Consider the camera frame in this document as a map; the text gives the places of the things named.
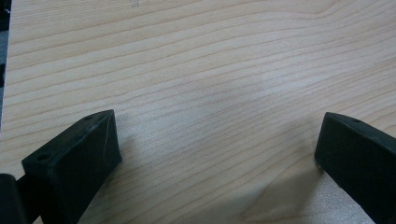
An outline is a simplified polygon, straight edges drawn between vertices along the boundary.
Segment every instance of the light wood surface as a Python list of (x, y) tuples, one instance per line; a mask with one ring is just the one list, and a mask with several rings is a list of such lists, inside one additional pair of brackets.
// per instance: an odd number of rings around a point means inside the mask
[(326, 111), (396, 135), (396, 1), (13, 4), (0, 173), (116, 112), (80, 223), (372, 223), (313, 152)]

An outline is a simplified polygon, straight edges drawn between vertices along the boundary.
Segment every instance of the wood grain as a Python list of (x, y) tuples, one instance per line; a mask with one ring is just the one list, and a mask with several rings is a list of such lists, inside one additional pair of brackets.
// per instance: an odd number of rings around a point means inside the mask
[(1, 173), (114, 108), (80, 223), (372, 223), (313, 152), (326, 111), (396, 135), (395, 1), (139, 2), (14, 1)]

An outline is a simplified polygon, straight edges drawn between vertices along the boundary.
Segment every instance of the black plastic part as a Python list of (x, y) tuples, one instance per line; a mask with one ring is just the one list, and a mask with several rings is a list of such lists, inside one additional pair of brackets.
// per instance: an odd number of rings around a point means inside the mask
[(326, 113), (315, 159), (375, 223), (396, 223), (396, 139), (360, 120)]
[(17, 182), (12, 175), (0, 174), (0, 223), (26, 224)]
[(113, 110), (79, 120), (22, 161), (18, 184), (29, 221), (78, 223), (121, 161)]

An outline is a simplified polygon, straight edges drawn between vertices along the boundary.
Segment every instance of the black object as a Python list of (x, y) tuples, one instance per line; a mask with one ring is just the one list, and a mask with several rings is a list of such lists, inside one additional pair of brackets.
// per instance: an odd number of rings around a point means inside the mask
[(113, 110), (79, 120), (22, 160), (17, 182), (0, 175), (0, 222), (77, 223), (122, 161)]
[(326, 113), (317, 163), (375, 223), (396, 223), (396, 139), (347, 116)]
[(0, 31), (6, 31), (9, 29), (11, 3), (11, 0), (0, 0)]

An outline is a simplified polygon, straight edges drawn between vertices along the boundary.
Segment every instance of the wooden table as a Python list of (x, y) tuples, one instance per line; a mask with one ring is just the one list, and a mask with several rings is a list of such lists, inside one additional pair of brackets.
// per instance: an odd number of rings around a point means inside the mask
[(372, 223), (313, 152), (326, 111), (396, 135), (395, 22), (392, 0), (15, 0), (0, 173), (114, 108), (124, 163), (80, 223)]

